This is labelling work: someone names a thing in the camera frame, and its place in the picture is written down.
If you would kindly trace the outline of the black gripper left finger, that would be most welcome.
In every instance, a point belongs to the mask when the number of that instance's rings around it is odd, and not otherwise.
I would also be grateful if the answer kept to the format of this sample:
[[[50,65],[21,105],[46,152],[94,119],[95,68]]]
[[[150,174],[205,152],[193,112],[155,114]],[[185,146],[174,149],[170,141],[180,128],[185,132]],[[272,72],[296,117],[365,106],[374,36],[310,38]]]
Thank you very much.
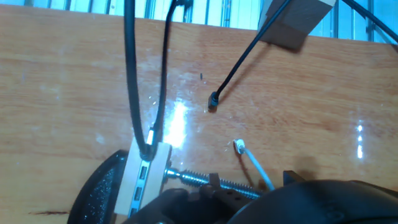
[[[261,196],[225,188],[221,183],[218,174],[210,174],[208,182],[197,192],[166,190],[123,223],[228,223],[242,208]]]

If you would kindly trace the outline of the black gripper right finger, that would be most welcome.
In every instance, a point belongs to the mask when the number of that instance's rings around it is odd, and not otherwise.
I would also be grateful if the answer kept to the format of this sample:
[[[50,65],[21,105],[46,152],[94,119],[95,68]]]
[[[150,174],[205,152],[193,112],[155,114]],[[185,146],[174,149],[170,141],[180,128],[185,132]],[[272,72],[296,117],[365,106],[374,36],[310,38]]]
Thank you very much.
[[[305,182],[305,179],[292,170],[283,171],[283,186],[284,187],[289,184],[293,184],[293,183],[297,183],[297,182]]]

